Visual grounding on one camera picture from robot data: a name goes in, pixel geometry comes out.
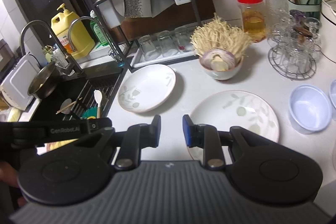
halved red onion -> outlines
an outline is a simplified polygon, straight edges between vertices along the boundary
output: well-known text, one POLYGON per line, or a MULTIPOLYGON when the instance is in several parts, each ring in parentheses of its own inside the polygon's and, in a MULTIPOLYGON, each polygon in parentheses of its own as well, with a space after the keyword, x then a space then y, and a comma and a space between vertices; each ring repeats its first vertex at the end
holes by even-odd
POLYGON ((226 71, 236 67, 235 56, 220 48, 212 49, 203 54, 201 64, 215 71, 226 71))

plastic bowl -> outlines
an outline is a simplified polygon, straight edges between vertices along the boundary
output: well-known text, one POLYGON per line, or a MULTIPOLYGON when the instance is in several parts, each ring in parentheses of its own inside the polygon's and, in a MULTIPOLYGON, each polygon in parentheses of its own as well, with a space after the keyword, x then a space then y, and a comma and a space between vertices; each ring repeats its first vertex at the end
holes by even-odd
POLYGON ((331 121, 331 113, 329 98, 313 85, 299 85, 289 96, 292 127, 302 134, 324 130, 331 121))
POLYGON ((332 81, 329 88, 329 97, 331 100, 332 108, 332 117, 336 121, 336 80, 332 81))
POLYGON ((243 60, 244 60, 244 56, 241 57, 240 62, 238 63, 236 67, 230 70, 225 70, 225 71, 210 70, 201 64, 201 60, 199 60, 199 63, 201 64, 202 68, 205 70, 206 74, 211 76, 212 78, 216 80, 228 80, 232 78, 233 76, 235 76, 238 73, 238 71, 240 71, 243 65, 243 60))

sink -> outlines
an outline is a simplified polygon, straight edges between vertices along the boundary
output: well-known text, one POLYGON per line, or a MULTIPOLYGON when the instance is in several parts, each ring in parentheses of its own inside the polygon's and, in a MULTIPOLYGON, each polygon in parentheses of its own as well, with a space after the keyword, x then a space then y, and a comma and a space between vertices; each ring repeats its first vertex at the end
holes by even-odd
POLYGON ((31 121, 61 121, 80 119, 86 109, 97 106, 93 91, 99 89, 107 97, 107 103, 101 108, 101 117, 106 117, 113 99, 120 87, 127 69, 119 68, 116 62, 107 62, 84 69, 86 77, 65 76, 64 81, 36 109, 31 121), (70 98, 73 102, 70 114, 57 114, 62 102, 70 98))

human hand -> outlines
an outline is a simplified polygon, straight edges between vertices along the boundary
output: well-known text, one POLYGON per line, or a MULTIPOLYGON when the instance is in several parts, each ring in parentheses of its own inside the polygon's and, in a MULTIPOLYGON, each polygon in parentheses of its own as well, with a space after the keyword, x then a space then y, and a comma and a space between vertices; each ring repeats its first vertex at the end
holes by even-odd
MULTIPOLYGON (((0 161, 0 181, 3 181, 9 186, 19 188, 17 183, 17 171, 5 161, 0 161)), ((22 207, 26 203, 24 197, 20 197, 17 200, 19 207, 22 207)))

jar with red lid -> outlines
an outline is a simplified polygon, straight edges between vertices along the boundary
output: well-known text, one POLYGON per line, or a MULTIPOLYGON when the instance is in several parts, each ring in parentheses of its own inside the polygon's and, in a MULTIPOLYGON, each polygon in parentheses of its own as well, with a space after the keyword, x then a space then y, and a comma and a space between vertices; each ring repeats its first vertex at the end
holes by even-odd
POLYGON ((263 0, 237 0, 245 32, 249 32, 255 42, 266 38, 263 0))

